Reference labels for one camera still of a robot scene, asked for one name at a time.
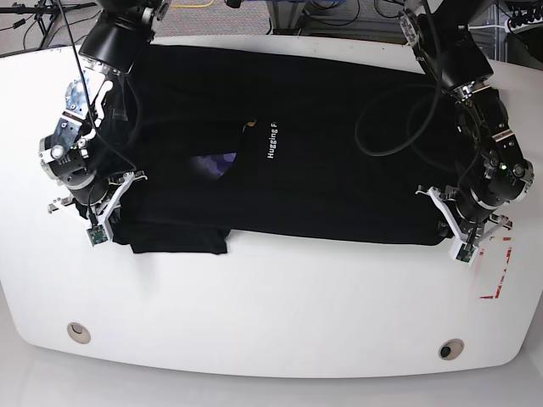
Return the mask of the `robot arm image right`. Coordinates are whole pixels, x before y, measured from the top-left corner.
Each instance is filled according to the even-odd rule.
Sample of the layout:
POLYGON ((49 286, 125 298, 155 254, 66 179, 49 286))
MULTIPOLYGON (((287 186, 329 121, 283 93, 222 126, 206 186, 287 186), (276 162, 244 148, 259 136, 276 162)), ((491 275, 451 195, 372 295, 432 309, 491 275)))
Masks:
POLYGON ((496 211, 521 200, 534 182, 533 165, 523 156, 508 124, 499 92, 487 84, 494 74, 469 30, 488 1, 406 1, 400 28, 436 91, 456 100, 461 128, 472 138, 473 157, 461 165, 456 187, 424 190, 445 217, 454 240, 450 255, 474 260, 480 243, 511 221, 496 211))

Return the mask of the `robot arm image left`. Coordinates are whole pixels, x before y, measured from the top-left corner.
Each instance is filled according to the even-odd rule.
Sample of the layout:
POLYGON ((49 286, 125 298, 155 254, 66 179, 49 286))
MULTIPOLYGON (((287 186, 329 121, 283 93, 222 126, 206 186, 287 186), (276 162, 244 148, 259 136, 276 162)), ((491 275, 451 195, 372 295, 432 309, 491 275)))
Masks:
POLYGON ((81 47, 72 49, 78 77, 67 87, 64 110, 51 135, 39 144, 44 172, 70 195, 55 198, 49 212, 79 204, 92 244, 107 242, 110 216, 134 181, 145 175, 106 137, 106 103, 130 87, 138 54, 153 41, 168 1, 101 1, 102 11, 81 47))

